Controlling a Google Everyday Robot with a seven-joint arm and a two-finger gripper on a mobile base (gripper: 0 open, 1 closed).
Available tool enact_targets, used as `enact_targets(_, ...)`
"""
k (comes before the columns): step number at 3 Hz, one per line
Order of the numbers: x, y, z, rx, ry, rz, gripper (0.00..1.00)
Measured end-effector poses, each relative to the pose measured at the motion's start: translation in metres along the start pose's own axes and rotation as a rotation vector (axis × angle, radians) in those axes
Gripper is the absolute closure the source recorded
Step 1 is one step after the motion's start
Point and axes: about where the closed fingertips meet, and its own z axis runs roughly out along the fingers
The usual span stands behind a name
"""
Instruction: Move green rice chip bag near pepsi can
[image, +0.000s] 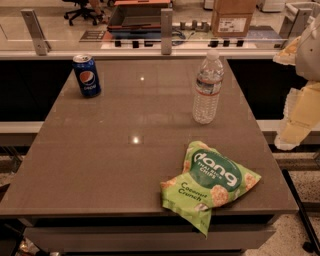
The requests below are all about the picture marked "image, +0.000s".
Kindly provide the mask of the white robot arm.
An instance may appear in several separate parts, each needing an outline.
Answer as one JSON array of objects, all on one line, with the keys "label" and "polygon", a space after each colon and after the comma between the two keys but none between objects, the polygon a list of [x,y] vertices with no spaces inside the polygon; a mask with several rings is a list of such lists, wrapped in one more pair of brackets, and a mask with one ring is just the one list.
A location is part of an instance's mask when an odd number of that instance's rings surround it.
[{"label": "white robot arm", "polygon": [[301,89],[290,89],[274,140],[278,149],[292,150],[320,123],[320,15],[273,61],[293,65],[296,74],[307,80]]}]

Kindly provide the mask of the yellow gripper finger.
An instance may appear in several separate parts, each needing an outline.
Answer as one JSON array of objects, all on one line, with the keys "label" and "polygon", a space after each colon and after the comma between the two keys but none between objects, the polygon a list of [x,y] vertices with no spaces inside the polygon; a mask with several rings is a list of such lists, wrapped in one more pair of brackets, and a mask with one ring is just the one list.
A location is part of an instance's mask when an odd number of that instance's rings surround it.
[{"label": "yellow gripper finger", "polygon": [[309,81],[302,89],[291,88],[285,101],[275,146],[292,150],[320,123],[320,83]]},{"label": "yellow gripper finger", "polygon": [[295,57],[297,52],[297,46],[300,41],[300,36],[290,42],[284,49],[278,52],[273,61],[281,65],[295,65]]}]

